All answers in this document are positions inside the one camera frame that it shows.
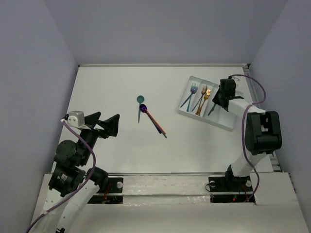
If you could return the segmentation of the ornate gold fork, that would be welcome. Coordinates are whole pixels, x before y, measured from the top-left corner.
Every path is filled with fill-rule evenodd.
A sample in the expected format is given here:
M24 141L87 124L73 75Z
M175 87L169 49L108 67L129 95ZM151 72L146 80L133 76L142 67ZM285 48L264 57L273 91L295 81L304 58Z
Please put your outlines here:
M210 89L207 89L206 92L205 92L205 94L203 95L202 101L200 102L200 106L199 106L199 108L198 108L198 110L197 110L197 112L196 112L196 115L199 116L199 115L201 114L201 111L202 111L202 108L203 108L205 102L206 102L206 101L209 99L209 97L210 97L210 93L211 93L211 90L210 90Z

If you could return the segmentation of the rose gold fork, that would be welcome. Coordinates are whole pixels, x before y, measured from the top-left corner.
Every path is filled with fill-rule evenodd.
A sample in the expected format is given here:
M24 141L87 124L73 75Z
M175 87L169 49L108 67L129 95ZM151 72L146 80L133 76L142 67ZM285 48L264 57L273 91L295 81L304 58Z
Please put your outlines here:
M201 91L201 97L198 101L198 108L197 108L197 111L196 111L196 115L199 115L199 109L200 109L200 106L201 106L201 103L202 103L202 99L203 99L203 96L206 94L206 91L207 91L207 85L205 85L203 88L202 88L202 91Z

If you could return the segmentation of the teal knife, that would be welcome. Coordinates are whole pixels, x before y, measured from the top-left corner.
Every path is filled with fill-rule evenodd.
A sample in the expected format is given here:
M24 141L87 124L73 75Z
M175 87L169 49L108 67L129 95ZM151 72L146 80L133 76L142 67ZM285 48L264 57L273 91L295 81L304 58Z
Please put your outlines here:
M208 113L208 116L210 116L210 114L214 111L216 104L213 105L213 107L211 108L211 110Z

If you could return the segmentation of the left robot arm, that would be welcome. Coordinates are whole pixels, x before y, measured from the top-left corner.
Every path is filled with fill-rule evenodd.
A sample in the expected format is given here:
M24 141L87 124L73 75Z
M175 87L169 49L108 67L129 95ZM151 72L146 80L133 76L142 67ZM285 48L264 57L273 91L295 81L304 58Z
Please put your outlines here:
M46 200L27 232L70 232L94 194L109 189L108 173L96 166L93 148L97 139L117 136L120 115L107 120L100 120L100 116L101 112L85 116L82 111L71 111L61 119L78 140L58 144Z

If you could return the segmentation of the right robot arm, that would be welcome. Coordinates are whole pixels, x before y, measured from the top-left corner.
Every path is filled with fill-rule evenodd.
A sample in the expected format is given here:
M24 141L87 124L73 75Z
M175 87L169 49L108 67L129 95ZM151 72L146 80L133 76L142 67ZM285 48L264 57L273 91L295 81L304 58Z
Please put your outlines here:
M224 176L211 177L211 192L238 192L250 182L250 174L266 155L282 146L279 114L262 110L254 103L236 94L236 82L232 76L221 79L219 89L212 100L229 113L242 120L242 155L231 164Z

